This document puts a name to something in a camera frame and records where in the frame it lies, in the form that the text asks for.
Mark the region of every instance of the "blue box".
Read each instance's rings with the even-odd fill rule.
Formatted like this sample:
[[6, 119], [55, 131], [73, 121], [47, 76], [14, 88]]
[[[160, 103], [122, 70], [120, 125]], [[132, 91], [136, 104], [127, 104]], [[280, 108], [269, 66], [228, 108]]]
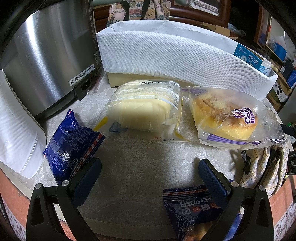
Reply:
[[252, 53], [244, 45], [241, 44], [237, 44], [237, 48], [235, 49], [233, 55], [245, 61], [257, 70], [259, 70], [261, 64], [263, 63], [263, 60], [261, 60], [259, 57], [257, 57], [254, 53]]
[[293, 70], [293, 72], [290, 74], [290, 77], [287, 79], [287, 83], [291, 89], [294, 89], [296, 85], [296, 70]]
[[274, 53], [280, 58], [281, 61], [284, 61], [287, 51], [278, 43], [276, 44], [276, 49], [274, 50]]

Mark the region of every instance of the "snack wrapper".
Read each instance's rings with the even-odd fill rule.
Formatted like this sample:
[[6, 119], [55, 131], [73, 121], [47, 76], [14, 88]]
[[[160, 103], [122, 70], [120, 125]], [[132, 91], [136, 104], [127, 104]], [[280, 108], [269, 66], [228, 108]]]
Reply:
[[[201, 240], [222, 212], [205, 185], [164, 189], [163, 203], [178, 241]], [[242, 215], [238, 212], [224, 241], [234, 236], [241, 219]]]
[[181, 87], [173, 81], [136, 80], [121, 85], [102, 110], [95, 131], [185, 141]]
[[43, 152], [57, 184], [81, 170], [104, 139], [100, 132], [79, 125], [69, 110]]
[[254, 149], [287, 141], [276, 115], [239, 91], [186, 87], [201, 143], [228, 149]]

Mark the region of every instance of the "white non-woven bag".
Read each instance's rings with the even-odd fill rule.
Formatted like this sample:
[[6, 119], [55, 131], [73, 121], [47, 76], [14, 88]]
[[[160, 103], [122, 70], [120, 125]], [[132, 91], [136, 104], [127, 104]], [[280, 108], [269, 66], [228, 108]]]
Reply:
[[177, 79], [232, 89], [258, 100], [277, 75], [262, 74], [233, 53], [237, 42], [207, 29], [168, 20], [117, 22], [96, 34], [104, 71]]
[[32, 178], [44, 159], [45, 133], [19, 103], [3, 70], [0, 70], [0, 113], [0, 161]]

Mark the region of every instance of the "purple logo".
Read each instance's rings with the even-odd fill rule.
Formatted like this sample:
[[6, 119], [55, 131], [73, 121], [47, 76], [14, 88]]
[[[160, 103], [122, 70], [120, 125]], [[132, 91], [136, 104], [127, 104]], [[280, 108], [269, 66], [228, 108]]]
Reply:
[[244, 118], [246, 124], [255, 123], [254, 113], [250, 108], [242, 107], [231, 111], [235, 118]]

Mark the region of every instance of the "packaged bread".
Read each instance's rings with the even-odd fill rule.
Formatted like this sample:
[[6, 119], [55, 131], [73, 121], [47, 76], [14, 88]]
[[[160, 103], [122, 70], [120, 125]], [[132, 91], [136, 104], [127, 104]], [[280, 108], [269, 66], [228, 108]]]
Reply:
[[[201, 240], [222, 212], [205, 185], [164, 189], [163, 203], [178, 241]], [[233, 238], [241, 219], [239, 211], [224, 240]]]
[[252, 149], [285, 141], [276, 115], [264, 103], [239, 91], [186, 87], [201, 143]]
[[121, 85], [100, 114], [94, 130], [137, 133], [159, 140], [181, 136], [181, 87], [173, 81], [136, 80]]

